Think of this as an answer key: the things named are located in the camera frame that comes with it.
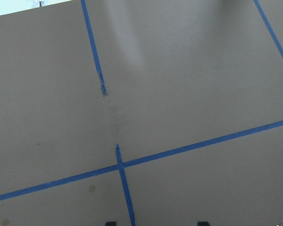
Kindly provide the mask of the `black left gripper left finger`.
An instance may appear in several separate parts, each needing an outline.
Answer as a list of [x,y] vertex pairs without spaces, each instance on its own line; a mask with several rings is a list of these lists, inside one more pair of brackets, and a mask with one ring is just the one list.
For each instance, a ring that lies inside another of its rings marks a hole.
[[117,222],[116,221],[108,221],[105,223],[105,226],[117,226]]

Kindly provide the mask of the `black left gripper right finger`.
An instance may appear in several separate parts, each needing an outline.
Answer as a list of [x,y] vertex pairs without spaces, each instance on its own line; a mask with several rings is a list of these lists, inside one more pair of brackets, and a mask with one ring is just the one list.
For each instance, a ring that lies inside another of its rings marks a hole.
[[197,226],[210,226],[210,223],[207,221],[198,221]]

